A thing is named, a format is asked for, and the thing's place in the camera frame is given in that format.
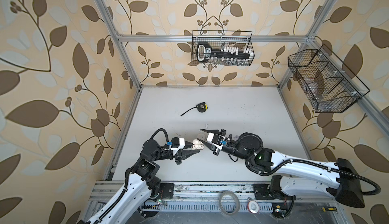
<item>wallpaper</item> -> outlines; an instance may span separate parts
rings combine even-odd
[[[324,1],[105,0],[105,3],[118,32],[128,35],[183,35],[184,30],[305,35]]]
[[[129,42],[127,53],[141,84],[261,86],[277,85],[296,43],[253,43],[251,66],[223,66],[191,61],[191,45],[175,42]]]
[[[389,115],[389,0],[338,0],[317,39],[337,53],[372,90],[369,97]],[[364,196],[366,207],[344,208],[356,224],[389,222],[389,140],[354,104],[341,114],[316,114],[297,81],[283,94],[314,160],[349,160],[357,172],[378,183],[382,192]],[[372,187],[361,182],[362,190]]]
[[[93,0],[0,3],[0,222],[74,224],[135,89]]]
[[[317,40],[344,60],[389,117],[389,0],[338,0]]]

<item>hanging wire basket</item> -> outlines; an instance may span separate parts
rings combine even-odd
[[[339,61],[341,68],[329,59]],[[341,113],[365,96],[370,89],[323,44],[288,56],[288,66],[316,113]]]
[[[254,60],[251,35],[248,31],[193,30],[192,62],[203,64],[250,66]]]

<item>roll of tape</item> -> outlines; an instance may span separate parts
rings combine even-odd
[[[226,196],[226,195],[229,195],[231,196],[234,201],[235,201],[235,204],[236,204],[236,207],[235,207],[235,210],[233,212],[226,212],[224,210],[224,208],[222,207],[221,205],[221,199]],[[226,214],[226,215],[235,215],[236,213],[239,212],[239,209],[240,209],[240,201],[238,199],[238,197],[236,196],[236,194],[234,194],[233,192],[231,191],[226,191],[226,192],[223,192],[220,197],[219,197],[219,208],[220,208],[220,211],[223,213],[223,214]]]

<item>white robotic arm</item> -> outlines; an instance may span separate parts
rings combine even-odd
[[[364,195],[375,195],[381,191],[380,186],[370,179],[359,176],[352,164],[342,158],[337,162],[319,162],[296,158],[263,147],[261,138],[252,133],[244,133],[236,140],[232,134],[226,137],[225,130],[207,130],[204,145],[219,155],[220,151],[245,160],[250,171],[260,176],[270,176],[275,172],[295,177],[272,176],[266,196],[284,197],[295,195],[322,195],[335,197],[341,204],[364,208]],[[373,191],[363,192],[360,181],[375,187]]]
[[[160,146],[153,137],[159,131],[165,133],[167,144]],[[248,170],[261,176],[272,175],[271,183],[263,193],[256,194],[265,199],[295,199],[295,195],[318,195],[335,197],[347,206],[363,208],[363,195],[374,195],[380,192],[380,187],[373,181],[359,176],[348,160],[338,158],[337,162],[319,162],[295,158],[286,154],[263,148],[259,136],[250,133],[242,134],[236,141],[232,134],[226,137],[225,130],[205,130],[206,140],[201,140],[207,148],[219,155],[220,151],[244,159]],[[143,203],[159,196],[161,193],[160,179],[155,177],[159,166],[155,160],[175,159],[180,164],[183,159],[198,153],[191,148],[192,143],[184,139],[173,138],[168,141],[164,129],[158,129],[152,137],[143,144],[143,150],[134,166],[128,168],[125,183],[111,200],[89,221],[79,221],[78,224],[120,224],[125,223]],[[275,172],[297,177],[273,175]],[[372,184],[375,190],[362,192],[359,180]]]

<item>aluminum frame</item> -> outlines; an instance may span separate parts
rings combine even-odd
[[[321,25],[323,24],[325,18],[328,16],[328,13],[331,11],[333,6],[338,0],[326,0],[323,4],[323,7],[320,9],[319,13],[317,14],[312,26],[309,28],[307,33],[307,38],[314,39],[318,30],[320,29]],[[279,88],[283,89],[288,82],[289,78],[292,76],[292,71],[289,69],[286,70],[284,77],[279,83]]]
[[[132,100],[130,109],[128,111],[126,119],[124,120],[122,130],[119,134],[118,140],[116,141],[116,146],[112,152],[111,159],[108,162],[108,165],[107,165],[108,167],[104,172],[103,179],[108,178],[109,174],[112,172],[112,168],[115,168],[116,164],[118,163],[119,156],[120,156],[120,153],[123,149],[124,141],[125,141],[126,136],[128,134],[129,126],[132,122],[132,119],[134,118],[135,110],[137,108],[141,93],[142,93],[142,90],[137,90],[135,95],[134,95],[134,99]]]
[[[192,36],[186,35],[123,35],[119,34],[120,42],[191,42]],[[251,42],[306,42],[307,36],[275,36],[275,35],[253,35]]]
[[[129,56],[127,55],[126,49],[118,39],[118,33],[115,29],[114,23],[110,17],[110,14],[108,12],[107,7],[105,6],[104,1],[103,0],[94,0],[94,1],[96,3],[97,9],[99,10],[102,16],[102,19],[104,20],[105,26],[107,27],[107,30],[111,35],[112,41],[114,42],[123,60],[124,67],[128,71],[129,76],[132,78],[135,88],[139,90],[140,89],[139,78],[137,76],[137,73],[135,72],[134,67],[131,64],[131,61],[129,60]]]
[[[131,109],[130,109],[130,111],[127,115],[127,118],[124,122],[124,125],[123,125],[123,129],[128,129],[129,125],[131,123],[131,120],[134,116],[134,113],[135,113],[135,110],[137,107],[137,103],[138,103],[140,95],[141,95],[141,87],[142,86],[139,83],[139,79],[137,78],[135,70],[131,64],[131,61],[129,60],[129,57],[127,55],[127,52],[126,52],[122,42],[129,42],[129,41],[133,41],[133,42],[190,42],[191,36],[183,36],[183,35],[145,35],[145,36],[140,36],[140,35],[118,34],[114,28],[114,24],[110,18],[109,12],[105,6],[104,1],[103,0],[94,0],[94,1],[95,1],[97,8],[99,9],[99,12],[100,12],[100,14],[101,14],[106,26],[107,26],[107,29],[108,29],[108,31],[113,39],[113,42],[115,43],[115,45],[119,51],[119,54],[123,59],[124,66],[126,67],[127,71],[129,72],[130,77],[133,79],[135,88],[139,90],[135,94],[134,100],[131,104]],[[328,13],[332,9],[332,7],[336,3],[336,1],[337,0],[326,0],[325,1],[321,10],[318,13],[318,16],[314,20],[314,23],[312,24],[312,26],[309,29],[309,32],[307,33],[306,36],[261,36],[261,35],[257,35],[257,36],[252,36],[252,42],[299,42],[299,43],[302,43],[302,45],[300,46],[299,49],[303,50],[306,46],[312,45],[312,43],[315,43],[315,42],[317,43],[317,41],[315,41],[314,39],[312,40],[312,38],[314,38],[315,35],[317,34],[324,19],[327,17]],[[284,77],[282,78],[282,80],[280,81],[280,84],[278,86],[279,93],[280,93],[280,96],[285,104],[285,107],[288,111],[288,114],[291,117],[292,123],[296,129],[296,132],[298,133],[298,136],[302,142],[304,150],[306,151],[307,156],[310,158],[310,152],[307,149],[307,145],[304,142],[304,138],[302,137],[301,133],[299,132],[298,127],[293,119],[293,116],[291,115],[290,110],[289,110],[289,107],[285,103],[284,97],[282,95],[282,89],[287,84],[291,75],[292,75],[292,73],[290,72],[290,70],[287,70],[285,72]],[[377,124],[377,126],[383,131],[383,133],[385,133],[385,135],[387,137],[389,137],[389,128],[388,128],[389,127],[389,120],[385,117],[385,115],[383,115],[383,113],[381,111],[379,111],[377,109],[377,107],[375,105],[373,105],[372,102],[370,102],[366,98],[361,99],[358,104],[366,112],[366,114],[371,117],[371,119]],[[117,162],[117,160],[120,156],[120,152],[121,152],[121,149],[123,147],[124,140],[125,140],[127,133],[128,133],[128,130],[126,132],[125,132],[125,130],[122,130],[122,132],[119,136],[118,142],[117,142],[117,146],[116,146],[116,148],[112,154],[112,157],[110,159],[108,169],[104,174],[104,179],[108,177],[109,173],[111,172],[112,166],[114,166],[115,163]],[[104,188],[100,187],[100,191],[105,192],[106,194],[111,194],[113,196],[113,194],[116,192],[116,190],[112,189],[113,188],[112,185],[118,185],[120,187],[123,184],[123,182],[124,181],[97,181],[96,184],[100,185],[100,186],[107,186],[107,188],[111,188],[111,189],[104,189]],[[97,210],[99,210],[104,205],[103,203],[99,203],[98,202],[99,200],[102,200],[102,199],[101,198],[96,199],[96,198],[92,198],[92,197],[90,198],[90,201],[88,202],[88,206],[86,208],[86,212],[84,214],[84,219],[89,219],[89,217],[91,217]],[[315,203],[317,203],[317,202],[319,202],[319,200],[318,199],[315,199],[315,200],[313,200],[313,199],[312,200],[298,199],[298,200],[296,200],[296,203],[298,203],[298,202],[315,202]],[[342,213],[342,216],[343,216],[342,219],[340,219],[340,220],[337,219],[338,223],[347,223],[348,220],[347,220],[347,217],[344,215],[344,212],[343,212],[344,209],[336,201],[332,201],[332,202],[334,205],[336,205],[338,207],[338,210]]]

